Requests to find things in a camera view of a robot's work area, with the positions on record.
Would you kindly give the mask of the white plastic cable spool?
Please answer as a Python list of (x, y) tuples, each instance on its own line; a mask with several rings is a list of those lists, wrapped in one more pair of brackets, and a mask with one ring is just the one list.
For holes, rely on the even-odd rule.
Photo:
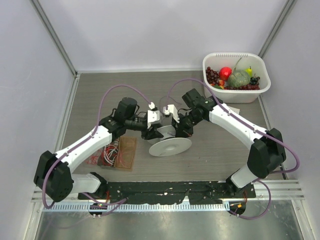
[(161, 138), (148, 140), (151, 144), (149, 154), (154, 157), (169, 157), (187, 151), (192, 146), (188, 138), (176, 137), (176, 130), (172, 125), (157, 129), (163, 135)]

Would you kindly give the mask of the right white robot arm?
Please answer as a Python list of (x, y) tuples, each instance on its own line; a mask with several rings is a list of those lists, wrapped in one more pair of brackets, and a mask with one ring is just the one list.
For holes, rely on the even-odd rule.
[(266, 178), (286, 160), (279, 130), (257, 126), (231, 110), (220, 99), (214, 96), (205, 98), (194, 88), (182, 99), (189, 108), (186, 114), (179, 113), (173, 104), (163, 108), (166, 115), (172, 114), (176, 137), (191, 137), (194, 126), (206, 120), (231, 133), (249, 149), (246, 164), (226, 179), (225, 190), (230, 197), (238, 197), (248, 184)]

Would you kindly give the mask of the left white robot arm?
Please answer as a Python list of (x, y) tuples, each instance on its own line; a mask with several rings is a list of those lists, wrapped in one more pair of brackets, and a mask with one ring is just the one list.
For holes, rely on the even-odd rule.
[(42, 196), (50, 197), (54, 203), (61, 202), (70, 194), (84, 195), (100, 200), (106, 197), (108, 182), (96, 172), (75, 174), (75, 169), (97, 150), (123, 136), (127, 130), (141, 132), (145, 140), (162, 137), (157, 131), (160, 111), (153, 103), (144, 116), (135, 99), (123, 98), (112, 114), (100, 119), (88, 134), (70, 146), (51, 153), (41, 154), (34, 176), (34, 183), (42, 190)]

